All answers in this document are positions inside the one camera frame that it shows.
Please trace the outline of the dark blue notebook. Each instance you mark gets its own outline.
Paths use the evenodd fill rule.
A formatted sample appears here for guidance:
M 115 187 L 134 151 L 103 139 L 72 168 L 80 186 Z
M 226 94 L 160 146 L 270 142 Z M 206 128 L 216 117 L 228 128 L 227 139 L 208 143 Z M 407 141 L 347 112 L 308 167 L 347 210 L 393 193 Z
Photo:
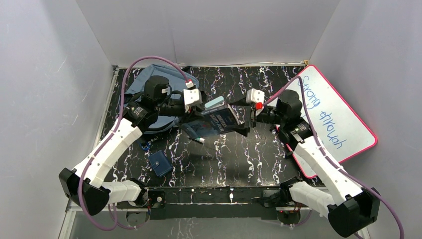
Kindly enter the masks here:
M 206 138 L 233 132 L 241 125 L 233 108 L 224 104 L 201 112 L 200 117 L 180 125 L 191 139 Z

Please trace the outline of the teal eraser case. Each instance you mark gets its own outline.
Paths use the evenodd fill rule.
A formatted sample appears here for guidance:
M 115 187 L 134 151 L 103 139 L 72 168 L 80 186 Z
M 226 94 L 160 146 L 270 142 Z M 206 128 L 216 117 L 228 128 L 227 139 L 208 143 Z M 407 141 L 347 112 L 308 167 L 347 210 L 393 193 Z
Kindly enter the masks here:
M 224 106 L 225 99 L 223 96 L 219 96 L 215 99 L 210 100 L 209 102 L 205 103 L 204 107 L 206 111 L 214 110 L 218 107 Z

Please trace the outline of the green white glue stick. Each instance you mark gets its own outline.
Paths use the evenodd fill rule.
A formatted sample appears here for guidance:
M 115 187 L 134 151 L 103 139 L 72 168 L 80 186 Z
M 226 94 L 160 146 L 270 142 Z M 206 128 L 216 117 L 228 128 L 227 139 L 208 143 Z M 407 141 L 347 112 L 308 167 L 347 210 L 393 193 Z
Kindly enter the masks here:
M 204 141 L 205 141 L 205 139 L 204 139 L 204 138 L 199 137 L 199 138 L 195 138 L 195 141 L 197 141 L 197 142 L 199 142 L 199 143 L 203 144 L 203 143 L 204 143 Z

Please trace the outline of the blue student backpack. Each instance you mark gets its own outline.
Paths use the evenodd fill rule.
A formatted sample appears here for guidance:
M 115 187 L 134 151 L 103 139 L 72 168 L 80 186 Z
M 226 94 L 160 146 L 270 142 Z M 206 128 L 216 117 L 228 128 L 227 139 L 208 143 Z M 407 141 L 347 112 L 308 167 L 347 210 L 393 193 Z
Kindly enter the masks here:
M 173 66 L 151 64 L 139 73 L 126 90 L 123 105 L 126 107 L 130 102 L 146 101 L 152 106 L 163 106 L 167 97 L 179 100 L 182 96 L 172 92 L 182 92 L 187 88 L 185 77 L 191 80 L 196 88 L 200 86 L 199 80 L 187 72 L 182 75 Z

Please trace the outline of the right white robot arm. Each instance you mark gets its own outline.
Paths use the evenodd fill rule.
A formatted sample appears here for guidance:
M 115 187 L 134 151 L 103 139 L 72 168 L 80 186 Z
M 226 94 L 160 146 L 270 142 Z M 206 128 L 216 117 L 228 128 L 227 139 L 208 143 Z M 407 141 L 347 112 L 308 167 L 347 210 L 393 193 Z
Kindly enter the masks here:
M 281 185 L 281 202 L 286 206 L 296 202 L 308 206 L 327 218 L 344 238 L 376 222 L 380 207 L 378 192 L 355 183 L 341 173 L 338 163 L 329 160 L 330 154 L 311 121 L 301 116 L 303 103 L 299 94 L 285 90 L 274 107 L 264 105 L 263 95 L 262 91 L 251 89 L 246 97 L 230 103 L 247 108 L 245 123 L 237 132 L 246 135 L 258 122 L 279 125 L 280 141 L 311 167 L 328 190 L 324 192 L 300 179 L 291 179 Z

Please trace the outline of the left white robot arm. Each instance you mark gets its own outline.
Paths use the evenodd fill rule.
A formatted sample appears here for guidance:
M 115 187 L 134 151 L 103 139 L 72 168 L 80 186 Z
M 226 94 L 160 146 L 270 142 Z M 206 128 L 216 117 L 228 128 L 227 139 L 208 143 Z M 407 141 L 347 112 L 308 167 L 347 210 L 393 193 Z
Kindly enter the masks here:
M 138 180 L 106 182 L 105 178 L 160 116 L 184 117 L 196 112 L 202 93 L 192 79 L 185 79 L 181 90 L 173 90 L 168 78 L 153 75 L 139 92 L 124 94 L 122 102 L 121 115 L 94 150 L 73 169 L 64 168 L 59 174 L 65 195 L 89 216 L 120 202 L 131 202 L 136 207 L 148 203 L 147 190 Z

